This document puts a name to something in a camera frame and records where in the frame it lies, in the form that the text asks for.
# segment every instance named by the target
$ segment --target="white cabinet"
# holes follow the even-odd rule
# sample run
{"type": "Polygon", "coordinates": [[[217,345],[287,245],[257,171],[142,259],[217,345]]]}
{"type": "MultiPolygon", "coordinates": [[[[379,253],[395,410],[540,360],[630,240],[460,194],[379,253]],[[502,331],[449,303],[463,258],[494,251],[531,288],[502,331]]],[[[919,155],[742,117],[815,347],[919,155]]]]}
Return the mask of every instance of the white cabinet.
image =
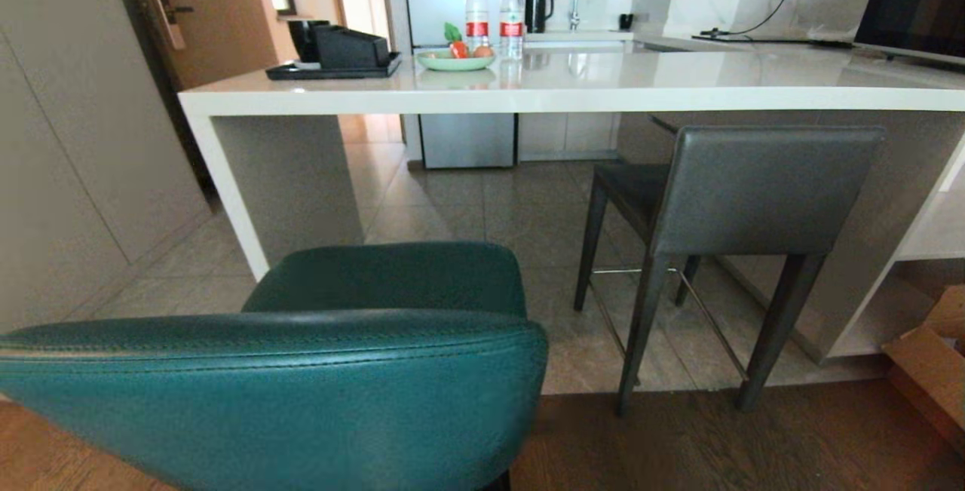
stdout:
{"type": "Polygon", "coordinates": [[[127,267],[0,33],[0,330],[59,321],[127,267]]]}
{"type": "Polygon", "coordinates": [[[614,158],[618,120],[612,112],[520,114],[519,160],[614,158]]]}
{"type": "Polygon", "coordinates": [[[0,0],[0,29],[128,260],[204,209],[121,0],[0,0]]]}
{"type": "Polygon", "coordinates": [[[612,112],[579,112],[566,114],[566,147],[568,152],[606,152],[613,149],[614,114],[612,112]]]}
{"type": "Polygon", "coordinates": [[[0,332],[105,299],[210,215],[121,0],[0,0],[0,112],[0,332]]]}

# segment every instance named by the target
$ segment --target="gray bar stool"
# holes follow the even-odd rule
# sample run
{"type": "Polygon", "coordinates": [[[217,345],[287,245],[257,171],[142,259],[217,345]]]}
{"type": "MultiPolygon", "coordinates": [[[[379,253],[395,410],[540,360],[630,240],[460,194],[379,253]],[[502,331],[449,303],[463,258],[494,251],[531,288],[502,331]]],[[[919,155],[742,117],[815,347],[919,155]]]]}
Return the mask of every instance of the gray bar stool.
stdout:
{"type": "MultiPolygon", "coordinates": [[[[882,127],[683,127],[670,165],[599,165],[587,216],[574,308],[586,299],[607,201],[647,243],[617,414],[636,381],[669,261],[688,256],[676,297],[702,255],[786,254],[745,372],[737,409],[750,411],[801,313],[825,256],[872,165],[882,127]]],[[[703,303],[697,304],[706,313],[703,303]]],[[[723,339],[714,325],[715,333],[723,339]]]]}

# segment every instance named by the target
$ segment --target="kitchen island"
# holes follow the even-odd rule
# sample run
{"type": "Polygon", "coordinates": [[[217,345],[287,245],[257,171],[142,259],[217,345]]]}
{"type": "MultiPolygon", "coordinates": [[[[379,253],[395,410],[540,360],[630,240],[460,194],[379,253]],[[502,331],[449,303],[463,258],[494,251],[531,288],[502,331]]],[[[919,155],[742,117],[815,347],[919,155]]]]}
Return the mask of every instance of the kitchen island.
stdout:
{"type": "MultiPolygon", "coordinates": [[[[335,119],[348,113],[618,112],[618,151],[631,161],[668,158],[645,112],[673,123],[882,124],[888,141],[798,324],[817,361],[873,353],[919,318],[886,282],[895,261],[965,256],[961,72],[814,48],[530,55],[544,57],[462,74],[406,58],[390,78],[365,81],[252,72],[181,93],[255,277],[300,247],[361,243],[365,189],[353,185],[335,119]]],[[[762,299],[781,265],[725,261],[762,299]]]]}

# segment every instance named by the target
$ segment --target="wooden door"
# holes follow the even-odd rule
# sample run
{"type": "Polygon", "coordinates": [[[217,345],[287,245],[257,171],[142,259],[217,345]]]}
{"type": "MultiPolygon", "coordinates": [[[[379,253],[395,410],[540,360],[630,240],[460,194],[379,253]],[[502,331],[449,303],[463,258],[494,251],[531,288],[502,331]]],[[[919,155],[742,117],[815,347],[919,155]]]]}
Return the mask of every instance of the wooden door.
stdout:
{"type": "Polygon", "coordinates": [[[156,40],[166,57],[178,90],[278,65],[294,56],[286,24],[279,21],[270,0],[169,0],[183,37],[176,48],[152,0],[142,0],[154,21],[156,40]]]}

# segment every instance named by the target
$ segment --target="door handle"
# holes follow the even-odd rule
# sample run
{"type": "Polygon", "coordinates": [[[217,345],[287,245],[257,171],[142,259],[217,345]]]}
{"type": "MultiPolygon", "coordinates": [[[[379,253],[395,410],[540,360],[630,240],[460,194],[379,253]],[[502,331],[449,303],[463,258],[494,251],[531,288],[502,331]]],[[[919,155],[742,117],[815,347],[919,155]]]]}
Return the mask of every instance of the door handle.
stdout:
{"type": "Polygon", "coordinates": [[[158,13],[158,25],[161,27],[162,34],[172,49],[184,50],[184,48],[187,48],[175,14],[194,12],[193,7],[171,6],[170,0],[151,0],[151,4],[155,7],[155,12],[158,13]]]}
{"type": "Polygon", "coordinates": [[[175,14],[190,14],[192,12],[194,12],[194,7],[169,5],[164,7],[164,16],[169,23],[178,23],[178,20],[175,19],[175,14]]]}

